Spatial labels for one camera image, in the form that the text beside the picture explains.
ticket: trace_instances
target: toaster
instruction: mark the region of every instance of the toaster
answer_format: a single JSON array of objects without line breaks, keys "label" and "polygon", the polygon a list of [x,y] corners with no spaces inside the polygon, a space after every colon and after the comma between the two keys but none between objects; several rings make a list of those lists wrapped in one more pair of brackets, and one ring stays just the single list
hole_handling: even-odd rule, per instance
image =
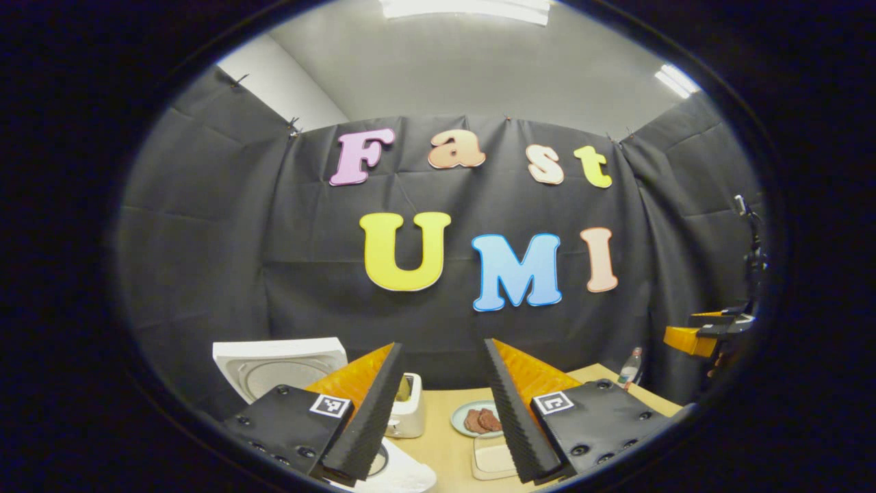
[{"label": "toaster", "polygon": [[386,424],[387,437],[413,439],[426,429],[426,405],[423,403],[423,381],[415,373],[405,373],[403,377],[411,385],[411,396],[404,402],[392,403],[392,414]]}]

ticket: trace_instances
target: table surface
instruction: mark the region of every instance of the table surface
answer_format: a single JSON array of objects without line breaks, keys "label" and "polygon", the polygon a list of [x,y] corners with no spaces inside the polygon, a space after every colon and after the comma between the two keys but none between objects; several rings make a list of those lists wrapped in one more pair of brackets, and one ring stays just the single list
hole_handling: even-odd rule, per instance
[{"label": "table surface", "polygon": [[[601,378],[612,381],[618,379],[618,374],[600,364],[571,371],[569,375],[581,383]],[[678,404],[671,403],[635,384],[631,385],[629,392],[664,416],[672,416],[682,408]],[[518,493],[534,491],[556,483],[554,480],[539,486],[534,486],[531,482],[521,484],[516,475],[480,481],[471,474],[474,439],[454,429],[450,424],[450,415],[463,404],[485,399],[492,400],[492,392],[489,388],[424,390],[420,398],[423,399],[423,405],[426,406],[426,431],[415,439],[390,439],[405,453],[434,470],[438,476],[438,483],[429,490],[429,493],[465,491]]]}]

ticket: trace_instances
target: letter m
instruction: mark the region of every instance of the letter m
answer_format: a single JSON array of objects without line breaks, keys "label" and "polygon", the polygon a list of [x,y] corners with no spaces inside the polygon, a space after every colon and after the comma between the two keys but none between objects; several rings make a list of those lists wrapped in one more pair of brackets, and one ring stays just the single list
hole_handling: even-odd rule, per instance
[{"label": "letter m", "polygon": [[556,286],[556,249],[560,246],[557,236],[533,236],[522,262],[500,234],[478,236],[471,245],[481,254],[481,297],[475,300],[475,310],[496,311],[505,306],[498,293],[499,284],[514,306],[523,303],[530,284],[533,289],[526,302],[532,306],[557,304],[562,299]]}]

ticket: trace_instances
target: sausage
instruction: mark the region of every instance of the sausage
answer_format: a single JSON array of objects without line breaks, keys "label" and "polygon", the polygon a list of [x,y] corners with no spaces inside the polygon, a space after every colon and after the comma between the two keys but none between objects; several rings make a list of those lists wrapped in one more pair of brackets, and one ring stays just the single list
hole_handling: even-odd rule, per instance
[{"label": "sausage", "polygon": [[502,429],[502,423],[499,422],[498,418],[489,409],[481,410],[477,415],[477,423],[490,432],[498,432]]},{"label": "sausage", "polygon": [[479,417],[480,417],[480,412],[475,411],[473,409],[469,409],[469,414],[466,415],[465,422],[463,423],[465,425],[465,429],[470,431],[470,432],[475,432],[475,433],[488,432],[489,430],[487,430],[486,428],[484,428],[483,426],[481,426],[477,422],[477,419]]}]

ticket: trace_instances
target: foam letter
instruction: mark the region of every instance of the foam letter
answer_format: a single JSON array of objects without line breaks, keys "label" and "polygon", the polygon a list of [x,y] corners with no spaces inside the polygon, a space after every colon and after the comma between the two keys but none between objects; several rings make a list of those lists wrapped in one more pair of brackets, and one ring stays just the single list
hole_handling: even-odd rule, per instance
[{"label": "foam letter", "polygon": [[365,230],[365,272],[383,289],[419,291],[428,288],[444,270],[444,227],[450,216],[443,212],[421,212],[413,223],[423,230],[423,262],[415,270],[395,264],[395,230],[405,220],[398,214],[379,212],[359,220]]},{"label": "foam letter", "polygon": [[581,232],[581,239],[590,250],[590,280],[587,282],[587,290],[591,293],[611,291],[618,286],[618,278],[611,272],[609,238],[611,231],[606,228],[590,228]]},{"label": "foam letter", "polygon": [[453,168],[463,165],[466,168],[480,166],[487,160],[477,144],[477,135],[468,130],[448,130],[432,138],[432,145],[438,146],[429,153],[429,164],[433,168]]},{"label": "foam letter", "polygon": [[575,150],[575,157],[581,160],[584,166],[584,176],[594,187],[607,189],[611,186],[611,177],[602,174],[600,164],[605,164],[605,156],[597,154],[593,146],[584,146]]},{"label": "foam letter", "polygon": [[553,234],[536,234],[529,241],[523,261],[500,234],[485,234],[474,238],[471,245],[481,254],[481,297],[475,300],[475,310],[496,311],[505,306],[498,285],[505,288],[514,306],[523,303],[523,296],[533,285],[526,302],[532,306],[557,304],[562,293],[556,287],[556,249],[560,239]]},{"label": "foam letter", "polygon": [[362,160],[368,163],[370,168],[377,166],[380,161],[381,146],[378,142],[371,142],[364,147],[368,140],[379,140],[384,144],[391,144],[395,140],[395,132],[392,128],[382,128],[368,132],[345,133],[338,138],[341,143],[341,159],[337,161],[337,172],[328,179],[329,185],[355,185],[368,179],[368,173],[362,170]]},{"label": "foam letter", "polygon": [[556,162],[560,156],[550,147],[532,144],[526,148],[526,157],[529,159],[529,173],[536,182],[559,185],[565,175],[562,168]]}]

